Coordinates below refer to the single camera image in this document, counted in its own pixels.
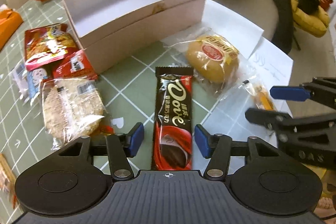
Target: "ribbed gray surface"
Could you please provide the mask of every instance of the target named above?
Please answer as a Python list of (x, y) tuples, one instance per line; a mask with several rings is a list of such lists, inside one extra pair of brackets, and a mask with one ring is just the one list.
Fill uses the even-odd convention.
[(131, 181), (117, 182), (96, 207), (67, 218), (27, 213), (17, 224), (315, 224), (312, 213), (274, 218), (254, 213), (232, 198), (221, 182), (210, 182), (197, 171), (141, 171)]

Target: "table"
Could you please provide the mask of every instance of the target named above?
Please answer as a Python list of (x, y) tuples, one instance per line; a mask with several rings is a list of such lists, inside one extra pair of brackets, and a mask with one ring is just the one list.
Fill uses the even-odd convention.
[[(0, 60), (2, 60), (0, 63), (0, 151), (5, 155), (16, 176), (52, 152), (52, 139), (45, 133), (40, 103), (35, 102), (32, 106), (22, 105), (18, 90), (8, 73), (23, 58), (25, 30), (68, 22), (61, 0), (52, 0), (43, 5), (30, 0), (18, 12), (22, 15), (24, 23), (0, 52)], [(136, 122), (144, 124), (143, 144), (137, 156), (130, 160), (135, 173), (139, 169), (150, 169), (151, 164), (155, 67), (169, 66), (174, 62), (168, 49), (164, 48), (161, 42), (155, 42), (105, 71), (97, 82), (107, 111), (116, 118), (114, 127), (117, 133), (127, 133)], [(217, 104), (218, 99), (206, 93), (198, 83), (194, 82), (193, 126), (203, 123)], [(104, 173), (110, 173), (107, 157), (96, 157), (94, 164)], [(0, 203), (2, 203), (0, 204), (1, 224), (11, 223), (22, 214), (19, 208), (13, 211), (3, 193), (0, 193)]]

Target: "orange object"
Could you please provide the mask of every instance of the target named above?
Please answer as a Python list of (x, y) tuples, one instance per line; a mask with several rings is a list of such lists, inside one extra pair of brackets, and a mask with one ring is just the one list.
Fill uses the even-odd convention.
[(20, 14), (12, 9), (0, 12), (0, 50), (22, 23), (23, 20)]
[(333, 0), (320, 0), (320, 6), (323, 10), (327, 11), (330, 7), (330, 4), (333, 2)]

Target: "black cable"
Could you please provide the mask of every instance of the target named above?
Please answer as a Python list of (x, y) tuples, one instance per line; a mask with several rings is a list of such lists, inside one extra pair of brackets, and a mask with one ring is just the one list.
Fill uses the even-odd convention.
[(325, 217), (321, 217), (320, 220), (329, 220), (329, 219), (332, 219), (332, 218), (335, 218), (336, 217), (336, 214), (333, 214), (331, 216), (325, 216)]

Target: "chocolate piece image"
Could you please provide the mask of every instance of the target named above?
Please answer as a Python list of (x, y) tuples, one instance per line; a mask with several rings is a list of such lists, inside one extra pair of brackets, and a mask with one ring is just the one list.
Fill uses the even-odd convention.
[(191, 169), (193, 68), (157, 67), (153, 135), (154, 170)]

